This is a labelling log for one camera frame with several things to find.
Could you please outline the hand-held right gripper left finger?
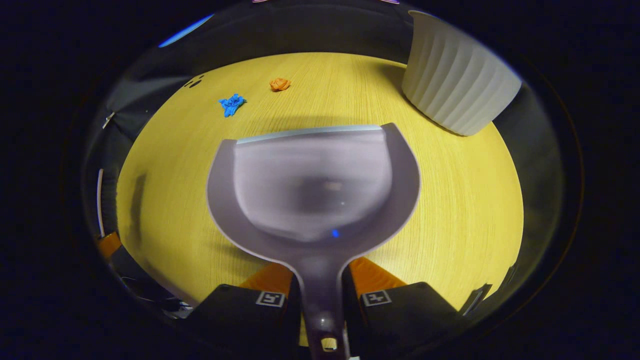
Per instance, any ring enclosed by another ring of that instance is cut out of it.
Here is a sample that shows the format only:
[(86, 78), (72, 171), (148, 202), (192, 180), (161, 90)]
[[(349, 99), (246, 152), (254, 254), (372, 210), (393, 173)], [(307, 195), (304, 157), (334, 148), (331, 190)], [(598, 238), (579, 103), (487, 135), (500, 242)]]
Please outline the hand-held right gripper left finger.
[(218, 285), (190, 313), (191, 330), (230, 351), (296, 351), (300, 325), (298, 282), (277, 263), (240, 285)]

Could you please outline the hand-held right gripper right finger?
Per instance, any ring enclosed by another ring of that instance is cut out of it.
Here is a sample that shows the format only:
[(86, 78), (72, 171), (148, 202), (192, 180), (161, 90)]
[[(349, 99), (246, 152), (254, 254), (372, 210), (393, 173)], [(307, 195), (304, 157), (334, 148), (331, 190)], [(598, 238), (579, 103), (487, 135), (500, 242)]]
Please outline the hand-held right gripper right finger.
[(438, 344), (466, 318), (426, 282), (407, 284), (364, 257), (342, 276), (352, 353), (409, 353)]

